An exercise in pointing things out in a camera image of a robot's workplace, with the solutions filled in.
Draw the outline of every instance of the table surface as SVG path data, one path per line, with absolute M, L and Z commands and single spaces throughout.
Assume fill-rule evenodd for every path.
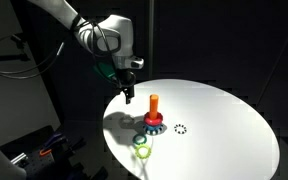
M 159 95 L 164 132 L 146 135 L 151 155 L 135 155 L 133 137 L 143 131 L 149 96 Z M 182 124 L 185 134 L 174 127 Z M 135 85 L 125 104 L 123 93 L 108 105 L 103 133 L 116 159 L 142 180 L 269 180 L 280 151 L 265 119 L 237 97 L 218 88 L 186 80 L 164 79 Z

